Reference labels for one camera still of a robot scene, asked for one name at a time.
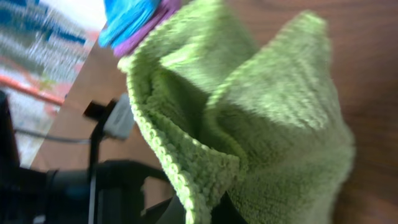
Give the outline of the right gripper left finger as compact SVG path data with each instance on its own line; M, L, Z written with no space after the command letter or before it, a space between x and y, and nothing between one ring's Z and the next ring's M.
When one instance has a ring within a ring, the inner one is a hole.
M168 200L145 209L141 218L142 223L145 224L184 224L185 209L179 198L174 195Z

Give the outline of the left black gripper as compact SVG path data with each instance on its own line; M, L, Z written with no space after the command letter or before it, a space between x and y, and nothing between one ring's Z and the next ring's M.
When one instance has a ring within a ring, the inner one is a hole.
M165 174L134 161L107 161L87 170L36 170L1 163L1 223L156 223L169 206L145 207L143 185Z

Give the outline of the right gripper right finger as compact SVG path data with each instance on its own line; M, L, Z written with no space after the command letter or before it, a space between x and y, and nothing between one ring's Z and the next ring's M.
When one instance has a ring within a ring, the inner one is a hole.
M228 193L226 192L220 203L211 211L212 224L248 224L234 207Z

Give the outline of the light green microfiber cloth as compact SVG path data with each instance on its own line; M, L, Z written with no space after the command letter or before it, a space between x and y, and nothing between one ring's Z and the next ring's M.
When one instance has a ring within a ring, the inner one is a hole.
M223 1L192 1L118 64L182 210L164 223L331 223L354 157L310 11L256 45Z

